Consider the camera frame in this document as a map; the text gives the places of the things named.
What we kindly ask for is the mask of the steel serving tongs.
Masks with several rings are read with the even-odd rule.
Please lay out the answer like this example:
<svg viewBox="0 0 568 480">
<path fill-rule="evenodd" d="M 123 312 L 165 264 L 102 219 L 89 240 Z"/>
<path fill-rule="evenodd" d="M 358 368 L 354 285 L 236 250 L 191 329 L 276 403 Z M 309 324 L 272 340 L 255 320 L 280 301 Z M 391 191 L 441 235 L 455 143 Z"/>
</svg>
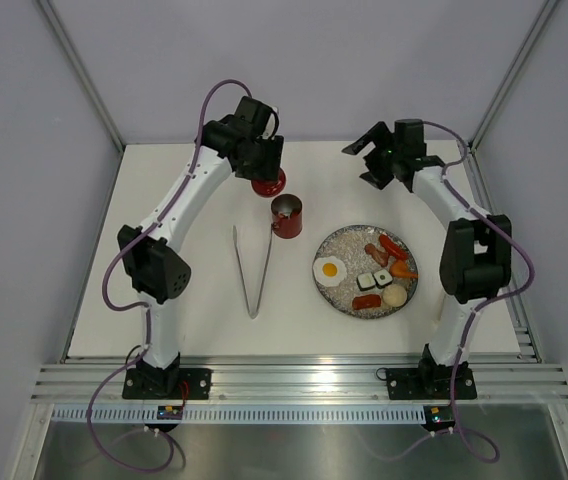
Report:
<svg viewBox="0 0 568 480">
<path fill-rule="evenodd" d="M 240 279 L 246 313 L 251 320 L 260 314 L 266 279 L 273 248 L 273 229 L 263 237 L 265 244 L 258 249 L 249 249 L 243 243 L 240 228 L 232 226 L 232 245 Z"/>
</svg>

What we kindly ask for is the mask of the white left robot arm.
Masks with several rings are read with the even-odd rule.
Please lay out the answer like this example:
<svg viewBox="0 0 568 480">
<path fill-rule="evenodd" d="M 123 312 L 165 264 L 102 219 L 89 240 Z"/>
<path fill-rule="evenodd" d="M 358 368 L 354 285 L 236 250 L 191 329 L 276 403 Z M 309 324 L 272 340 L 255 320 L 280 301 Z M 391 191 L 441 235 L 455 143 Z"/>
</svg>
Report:
<svg viewBox="0 0 568 480">
<path fill-rule="evenodd" d="M 278 180 L 284 138 L 279 113 L 249 96 L 235 112 L 201 122 L 191 160 L 168 193 L 137 227 L 117 235 L 125 273 L 147 315 L 143 361 L 150 365 L 145 386 L 159 398 L 179 388 L 169 367 L 180 353 L 177 299 L 190 282 L 191 267 L 180 250 L 194 220 L 230 176 L 260 182 Z"/>
</svg>

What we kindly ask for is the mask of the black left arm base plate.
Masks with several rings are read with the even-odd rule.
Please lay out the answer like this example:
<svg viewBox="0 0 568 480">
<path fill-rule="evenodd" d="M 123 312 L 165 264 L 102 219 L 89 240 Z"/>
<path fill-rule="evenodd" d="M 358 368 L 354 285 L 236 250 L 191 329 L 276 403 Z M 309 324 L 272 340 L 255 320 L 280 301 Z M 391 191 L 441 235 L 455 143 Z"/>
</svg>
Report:
<svg viewBox="0 0 568 480">
<path fill-rule="evenodd" d="M 122 397 L 127 400 L 208 400 L 213 371 L 207 368 L 126 371 Z"/>
</svg>

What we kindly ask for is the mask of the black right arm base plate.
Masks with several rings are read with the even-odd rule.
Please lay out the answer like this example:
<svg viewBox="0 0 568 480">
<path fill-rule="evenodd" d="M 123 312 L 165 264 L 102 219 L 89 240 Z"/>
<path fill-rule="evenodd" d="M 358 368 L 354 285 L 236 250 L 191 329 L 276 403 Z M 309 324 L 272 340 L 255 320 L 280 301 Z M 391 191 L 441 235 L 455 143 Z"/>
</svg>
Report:
<svg viewBox="0 0 568 480">
<path fill-rule="evenodd" d="M 380 367 L 375 377 L 386 385 L 390 400 L 446 400 L 454 392 L 456 400 L 478 398 L 473 371 L 464 362 L 453 371 L 453 367 L 391 368 Z"/>
</svg>

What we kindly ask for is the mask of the red round lid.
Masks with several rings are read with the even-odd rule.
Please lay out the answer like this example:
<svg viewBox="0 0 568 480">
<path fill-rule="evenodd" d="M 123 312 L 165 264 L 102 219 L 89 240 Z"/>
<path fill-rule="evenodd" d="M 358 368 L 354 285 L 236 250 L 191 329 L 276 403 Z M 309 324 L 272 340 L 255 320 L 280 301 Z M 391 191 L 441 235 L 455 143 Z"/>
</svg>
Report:
<svg viewBox="0 0 568 480">
<path fill-rule="evenodd" d="M 286 174 L 284 170 L 280 168 L 276 180 L 252 180 L 251 187 L 258 196 L 262 198 L 273 198 L 284 190 L 286 182 Z"/>
</svg>

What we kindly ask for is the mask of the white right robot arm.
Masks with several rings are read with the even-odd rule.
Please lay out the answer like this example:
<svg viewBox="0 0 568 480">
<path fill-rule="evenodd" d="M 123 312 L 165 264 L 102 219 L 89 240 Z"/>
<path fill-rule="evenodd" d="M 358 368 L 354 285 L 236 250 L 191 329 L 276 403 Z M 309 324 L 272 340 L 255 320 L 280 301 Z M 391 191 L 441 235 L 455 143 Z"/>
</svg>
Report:
<svg viewBox="0 0 568 480">
<path fill-rule="evenodd" d="M 424 393 L 440 396 L 453 384 L 450 368 L 468 358 L 476 318 L 510 283 L 512 225 L 507 216 L 489 214 L 455 189 L 448 173 L 456 164 L 427 152 L 427 126 L 444 128 L 430 121 L 404 119 L 390 129 L 380 121 L 342 152 L 356 156 L 371 146 L 360 177 L 379 190 L 393 180 L 402 183 L 446 228 L 439 265 L 446 296 L 440 325 L 423 354 L 422 362 L 429 365 L 417 374 Z"/>
</svg>

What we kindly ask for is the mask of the red cylindrical lunch container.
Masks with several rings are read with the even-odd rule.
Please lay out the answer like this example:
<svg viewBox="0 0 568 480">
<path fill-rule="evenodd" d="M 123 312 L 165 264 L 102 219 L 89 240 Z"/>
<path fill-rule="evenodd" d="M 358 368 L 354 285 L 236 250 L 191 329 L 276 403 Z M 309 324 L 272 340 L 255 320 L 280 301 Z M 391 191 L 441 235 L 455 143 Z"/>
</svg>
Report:
<svg viewBox="0 0 568 480">
<path fill-rule="evenodd" d="M 271 202 L 273 233 L 282 239 L 293 239 L 303 229 L 301 200 L 293 194 L 281 194 Z"/>
</svg>

